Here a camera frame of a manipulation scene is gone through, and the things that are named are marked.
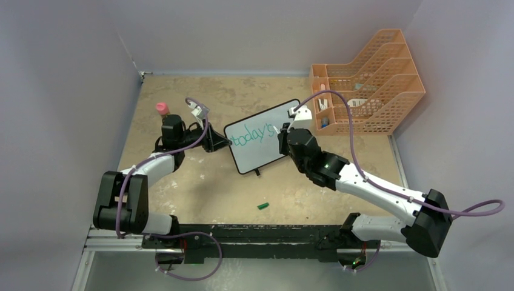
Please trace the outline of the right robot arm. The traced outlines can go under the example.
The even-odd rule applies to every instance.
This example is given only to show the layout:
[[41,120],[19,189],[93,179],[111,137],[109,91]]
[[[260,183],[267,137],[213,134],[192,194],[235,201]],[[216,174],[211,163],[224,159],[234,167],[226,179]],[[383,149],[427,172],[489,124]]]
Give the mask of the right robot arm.
[[410,190],[359,171],[356,164],[321,150],[307,129],[277,131],[279,152],[291,157],[296,168],[320,187],[348,193],[391,213],[390,217],[352,213],[340,231],[341,241],[354,247],[361,241],[386,240],[406,243],[412,250],[436,258],[442,249],[452,216],[445,196],[434,189],[428,193]]

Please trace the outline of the white whiteboard with black frame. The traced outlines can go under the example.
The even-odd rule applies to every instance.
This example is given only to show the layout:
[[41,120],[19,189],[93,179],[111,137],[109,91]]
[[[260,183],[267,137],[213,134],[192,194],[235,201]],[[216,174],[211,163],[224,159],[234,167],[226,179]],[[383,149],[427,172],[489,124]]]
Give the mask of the white whiteboard with black frame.
[[229,147],[239,174],[244,175],[284,157],[278,151],[279,130],[283,123],[292,122],[288,110],[300,104],[298,99],[280,103],[224,127],[224,135],[231,140]]

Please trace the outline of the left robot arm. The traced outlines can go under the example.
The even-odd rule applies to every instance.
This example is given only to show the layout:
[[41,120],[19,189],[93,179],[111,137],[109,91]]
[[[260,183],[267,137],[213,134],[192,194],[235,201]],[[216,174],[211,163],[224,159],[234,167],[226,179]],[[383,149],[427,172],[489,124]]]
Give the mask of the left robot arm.
[[181,239],[178,219],[149,210],[149,188],[179,169],[186,150],[202,147],[211,153],[230,145],[231,141],[216,132],[206,119],[187,127],[180,116],[167,115],[162,120],[161,136],[147,159],[121,172],[103,174],[93,225],[114,230],[120,236],[156,235],[164,247],[177,246]]

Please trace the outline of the green marker cap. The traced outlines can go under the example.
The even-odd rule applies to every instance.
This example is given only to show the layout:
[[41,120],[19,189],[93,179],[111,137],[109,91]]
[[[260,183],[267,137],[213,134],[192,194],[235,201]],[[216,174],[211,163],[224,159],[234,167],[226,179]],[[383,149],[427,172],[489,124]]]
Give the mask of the green marker cap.
[[268,206],[269,206],[269,203],[267,203],[267,202],[266,202],[266,203],[263,203],[263,204],[258,205],[258,206],[257,206],[257,208],[258,208],[259,210],[262,210],[262,209],[267,208]]

